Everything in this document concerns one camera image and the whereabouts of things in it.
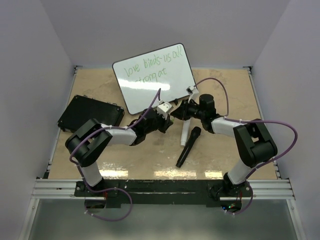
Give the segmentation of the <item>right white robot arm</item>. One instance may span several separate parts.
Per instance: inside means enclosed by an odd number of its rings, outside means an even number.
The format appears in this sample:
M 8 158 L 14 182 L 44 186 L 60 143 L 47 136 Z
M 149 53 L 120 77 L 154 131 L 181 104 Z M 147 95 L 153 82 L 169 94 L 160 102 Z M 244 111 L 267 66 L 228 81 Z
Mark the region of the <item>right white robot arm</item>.
M 217 113 L 214 97 L 210 94 L 200 95 L 198 103 L 192 99 L 183 100 L 171 115 L 183 121 L 198 119 L 207 132 L 235 139 L 239 161 L 223 176 L 221 191 L 227 196 L 235 196 L 249 173 L 278 153 L 278 148 L 264 123 L 238 123 L 226 120 Z

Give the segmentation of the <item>white rectangular whiteboard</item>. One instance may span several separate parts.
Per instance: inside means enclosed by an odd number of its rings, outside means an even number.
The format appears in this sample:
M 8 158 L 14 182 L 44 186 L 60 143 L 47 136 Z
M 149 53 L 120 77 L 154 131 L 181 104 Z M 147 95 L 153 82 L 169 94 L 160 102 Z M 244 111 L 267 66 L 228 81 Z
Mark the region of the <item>white rectangular whiteboard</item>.
M 112 70 L 130 115 L 147 109 L 158 91 L 161 100 L 171 102 L 196 84 L 182 43 L 116 61 Z

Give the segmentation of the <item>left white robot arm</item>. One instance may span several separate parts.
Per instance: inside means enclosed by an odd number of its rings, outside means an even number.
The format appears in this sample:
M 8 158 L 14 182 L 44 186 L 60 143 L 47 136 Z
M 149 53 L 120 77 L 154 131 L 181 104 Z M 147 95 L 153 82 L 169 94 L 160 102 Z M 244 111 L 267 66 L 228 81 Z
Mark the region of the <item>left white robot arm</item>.
M 136 146 L 152 132 L 165 133 L 173 121 L 170 115 L 163 116 L 157 110 L 145 110 L 128 126 L 103 125 L 95 118 L 88 120 L 65 142 L 70 153 L 70 161 L 78 168 L 86 181 L 86 191 L 99 196 L 104 190 L 104 180 L 99 171 L 97 160 L 107 146 Z

